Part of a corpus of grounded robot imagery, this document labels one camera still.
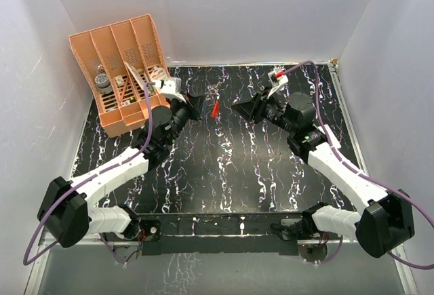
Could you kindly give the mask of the white and red keyring holder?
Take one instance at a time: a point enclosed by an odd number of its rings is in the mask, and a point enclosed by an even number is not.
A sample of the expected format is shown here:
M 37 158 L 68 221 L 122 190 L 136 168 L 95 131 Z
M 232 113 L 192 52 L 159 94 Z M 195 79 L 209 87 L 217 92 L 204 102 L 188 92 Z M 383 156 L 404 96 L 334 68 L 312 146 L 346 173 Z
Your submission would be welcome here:
M 217 100 L 215 101 L 214 108 L 212 109 L 211 117 L 213 119 L 217 118 L 219 114 L 219 108 L 220 108 L 220 102 Z

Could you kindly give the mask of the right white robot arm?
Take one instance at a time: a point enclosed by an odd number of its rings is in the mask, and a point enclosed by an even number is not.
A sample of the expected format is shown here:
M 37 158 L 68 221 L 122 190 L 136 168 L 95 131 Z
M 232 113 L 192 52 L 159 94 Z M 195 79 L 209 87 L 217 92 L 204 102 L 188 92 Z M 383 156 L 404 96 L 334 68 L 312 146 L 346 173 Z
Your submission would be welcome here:
M 291 225 L 297 233 L 316 239 L 325 232 L 355 239 L 369 255 L 379 258 L 414 236 L 412 206 L 404 196 L 367 181 L 357 168 L 334 151 L 328 133 L 313 123 L 316 116 L 311 98 L 292 94 L 285 106 L 266 92 L 236 102 L 231 107 L 247 121 L 264 119 L 288 132 L 290 150 L 306 164 L 322 173 L 353 204 L 354 210 L 341 210 L 320 202 L 302 212 L 300 222 Z

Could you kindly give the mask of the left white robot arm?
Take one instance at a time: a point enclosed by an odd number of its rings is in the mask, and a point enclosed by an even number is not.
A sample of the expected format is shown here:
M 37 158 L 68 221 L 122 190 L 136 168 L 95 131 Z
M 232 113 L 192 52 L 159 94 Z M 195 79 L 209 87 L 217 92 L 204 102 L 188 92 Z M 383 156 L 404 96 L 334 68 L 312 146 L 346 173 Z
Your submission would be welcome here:
M 86 235 L 115 233 L 132 240 L 140 232 L 140 218 L 126 205 L 100 208 L 98 203 L 130 180 L 155 169 L 170 155 L 188 121 L 198 121 L 205 95 L 185 94 L 186 101 L 156 106 L 135 143 L 124 152 L 72 180 L 58 177 L 47 188 L 37 218 L 64 248 Z

